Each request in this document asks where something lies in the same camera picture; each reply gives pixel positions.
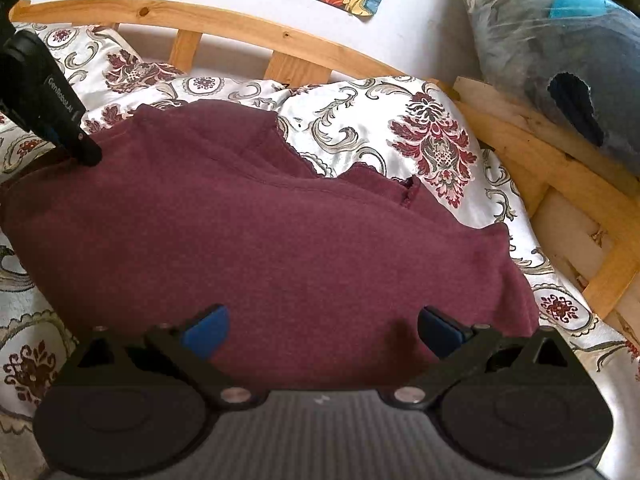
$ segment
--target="patterned bedsheet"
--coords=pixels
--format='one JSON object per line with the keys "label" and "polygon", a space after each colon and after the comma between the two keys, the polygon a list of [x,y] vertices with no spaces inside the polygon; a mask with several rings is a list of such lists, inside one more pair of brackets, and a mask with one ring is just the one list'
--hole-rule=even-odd
{"label": "patterned bedsheet", "polygon": [[[236,101],[278,111],[287,142],[328,178],[356,161],[389,178],[417,174],[458,221],[477,228],[507,224],[511,254],[534,291],[540,323],[560,330],[614,414],[614,434],[599,469],[611,480],[638,478],[638,349],[593,314],[555,272],[509,173],[494,152],[479,146],[439,88],[408,76],[299,89],[273,81],[188,77],[168,64],[142,61],[110,29],[21,27],[51,49],[90,110],[82,122],[89,133],[131,117],[143,103],[169,108],[198,99]],[[48,149],[0,116],[0,182]],[[330,226],[328,235],[332,228],[340,226]],[[0,480],[33,480],[46,465],[31,417],[76,340],[25,274],[9,241],[0,237]],[[464,286],[465,277],[458,278]]]}

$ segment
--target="wooden headboard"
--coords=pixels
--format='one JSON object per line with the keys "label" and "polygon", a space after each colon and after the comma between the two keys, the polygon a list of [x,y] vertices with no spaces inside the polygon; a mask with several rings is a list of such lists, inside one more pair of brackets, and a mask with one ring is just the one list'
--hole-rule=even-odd
{"label": "wooden headboard", "polygon": [[[178,32],[169,62],[184,72],[192,68],[202,35],[211,34],[273,50],[264,78],[291,87],[327,83],[333,70],[357,79],[404,75],[353,49],[294,28],[231,10],[178,2],[66,0],[31,5],[23,0],[10,17],[14,22],[174,28]],[[531,217],[545,195],[555,189],[608,231],[615,246],[584,289],[592,309],[605,317],[640,269],[638,180],[625,170],[600,171],[607,163],[600,164],[599,158],[593,159],[596,162],[590,169],[557,144],[555,147],[538,138],[535,131],[495,116],[490,106],[488,110],[472,106],[455,89],[431,81],[456,102],[476,137],[498,153]]]}

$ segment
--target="bed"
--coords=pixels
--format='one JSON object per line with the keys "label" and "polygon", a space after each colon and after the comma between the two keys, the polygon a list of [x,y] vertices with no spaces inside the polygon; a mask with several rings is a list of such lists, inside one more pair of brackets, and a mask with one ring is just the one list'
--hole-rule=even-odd
{"label": "bed", "polygon": [[[625,338],[603,321],[640,267],[637,179],[571,139],[545,142],[552,126],[499,95],[489,99],[493,89],[482,83],[417,80],[350,48],[245,14],[162,0],[23,1],[12,21],[52,50],[89,110],[82,121],[89,133],[126,119],[142,103],[167,108],[201,98],[231,100],[278,111],[286,141],[326,177],[359,160],[390,178],[418,174],[458,221],[477,228],[504,222],[540,323],[567,339],[614,414],[600,471],[612,480],[637,478],[639,343],[632,329]],[[121,23],[177,29],[169,62],[143,62],[116,32]],[[189,77],[203,34],[273,50],[263,79]],[[332,71],[353,80],[327,84]],[[443,137],[437,150],[426,134],[396,135],[403,129],[388,127],[410,126],[416,114],[455,122],[456,134]],[[2,117],[0,138],[2,180],[50,148]],[[578,233],[578,242],[586,237],[599,247],[578,258],[588,270],[575,269],[571,261],[580,253],[567,248],[567,235],[559,246],[554,232]],[[538,233],[547,244],[541,246]],[[0,250],[0,478],[31,480],[46,465],[30,420],[77,341],[4,236]],[[574,251],[571,258],[567,251]]]}

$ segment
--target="silver bolt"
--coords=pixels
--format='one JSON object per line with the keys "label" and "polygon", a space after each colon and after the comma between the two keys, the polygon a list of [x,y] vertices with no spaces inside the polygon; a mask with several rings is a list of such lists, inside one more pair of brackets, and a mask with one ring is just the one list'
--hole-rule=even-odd
{"label": "silver bolt", "polygon": [[415,386],[404,386],[398,388],[394,393],[394,397],[405,404],[417,404],[424,400],[426,396],[427,394],[425,394],[423,390]]}
{"label": "silver bolt", "polygon": [[242,404],[251,399],[251,392],[245,388],[226,388],[220,393],[220,397],[229,404]]}

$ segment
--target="plastic bag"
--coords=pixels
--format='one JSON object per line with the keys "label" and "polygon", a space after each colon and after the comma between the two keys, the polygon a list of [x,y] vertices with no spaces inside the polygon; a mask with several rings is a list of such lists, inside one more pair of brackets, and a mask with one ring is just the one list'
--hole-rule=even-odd
{"label": "plastic bag", "polygon": [[640,175],[640,19],[612,0],[465,0],[485,79]]}

